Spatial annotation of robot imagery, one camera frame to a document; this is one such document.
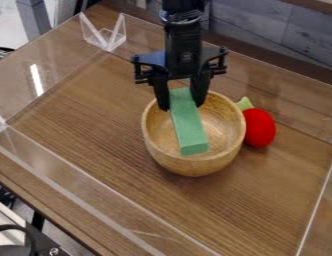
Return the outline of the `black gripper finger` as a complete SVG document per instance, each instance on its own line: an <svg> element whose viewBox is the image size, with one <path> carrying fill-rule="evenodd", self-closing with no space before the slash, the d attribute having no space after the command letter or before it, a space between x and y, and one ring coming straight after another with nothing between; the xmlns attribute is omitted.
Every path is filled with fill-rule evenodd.
<svg viewBox="0 0 332 256"><path fill-rule="evenodd" d="M210 79L211 70L207 68L205 68L198 74L195 74L190 78L190 92L197 107L199 107L205 103Z"/></svg>
<svg viewBox="0 0 332 256"><path fill-rule="evenodd" d="M154 95L161 110L167 111L170 109L170 93L167 87L167 76L165 74L154 74L150 79L150 85L154 89Z"/></svg>

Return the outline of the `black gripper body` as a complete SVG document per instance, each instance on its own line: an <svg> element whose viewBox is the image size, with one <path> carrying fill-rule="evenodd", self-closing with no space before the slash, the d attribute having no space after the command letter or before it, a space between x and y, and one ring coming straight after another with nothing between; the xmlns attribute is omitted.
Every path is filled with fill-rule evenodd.
<svg viewBox="0 0 332 256"><path fill-rule="evenodd" d="M209 69L209 77L226 73L225 47L203 47L201 13L161 13L165 49L131 57L135 83L151 83L165 74L167 80L194 78Z"/></svg>

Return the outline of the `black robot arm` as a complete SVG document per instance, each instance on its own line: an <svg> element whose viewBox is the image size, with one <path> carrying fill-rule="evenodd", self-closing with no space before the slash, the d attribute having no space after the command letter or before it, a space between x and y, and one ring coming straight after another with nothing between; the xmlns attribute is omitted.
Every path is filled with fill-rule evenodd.
<svg viewBox="0 0 332 256"><path fill-rule="evenodd" d="M170 80L190 80L190 96L199 107L206 100L210 80L225 74L225 47L202 46L201 19L209 0L162 0L159 19L163 23L165 49L135 54L135 83L154 88L158 107L170 109Z"/></svg>

